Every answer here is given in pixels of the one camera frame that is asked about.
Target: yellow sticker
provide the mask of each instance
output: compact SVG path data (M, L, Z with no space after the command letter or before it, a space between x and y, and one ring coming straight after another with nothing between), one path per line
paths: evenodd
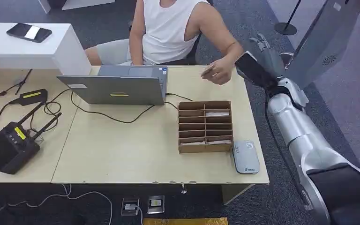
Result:
M17 133L17 135L19 135L19 137L21 139L25 139L25 135L22 133L22 131L18 128L18 127L15 127L15 132Z
M127 94L110 94L111 97L129 97Z
M41 94L41 92L37 92L37 93L29 94L29 95L24 95L23 98L34 97L34 96L37 96L37 95L40 95L40 94Z

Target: laptop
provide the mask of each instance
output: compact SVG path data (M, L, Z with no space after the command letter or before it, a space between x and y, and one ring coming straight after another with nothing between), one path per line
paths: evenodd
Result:
M164 105L167 67L103 65L97 76L57 78L89 104Z

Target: black router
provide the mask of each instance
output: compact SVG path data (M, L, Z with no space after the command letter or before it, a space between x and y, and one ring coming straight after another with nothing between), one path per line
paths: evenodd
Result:
M22 124L44 104L45 102L41 102L19 122L10 122L0 131L0 171L2 173L15 174L19 171L40 150L35 140L61 116L61 113L56 114L41 130L30 137Z

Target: white card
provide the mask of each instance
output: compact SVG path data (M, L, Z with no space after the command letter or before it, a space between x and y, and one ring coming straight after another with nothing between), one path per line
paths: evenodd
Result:
M39 27L32 26L24 37L34 40L36 35L38 34L39 29Z
M333 7L337 10L340 11L341 10L341 5L339 5L339 3L335 2L335 4L333 5Z

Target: yellow label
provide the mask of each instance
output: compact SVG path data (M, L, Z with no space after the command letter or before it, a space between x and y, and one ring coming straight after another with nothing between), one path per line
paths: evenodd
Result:
M110 94L111 97L129 97L127 94Z
M19 137L21 139L25 139L25 135L22 133L22 131L18 128L18 127L15 127L15 132L17 133L17 135L19 135Z
M41 94L41 92L37 92L37 93L29 94L29 95L24 95L23 98L34 97L34 96L37 96L37 95L40 95L40 94Z
M160 206L161 200L151 200L151 206Z

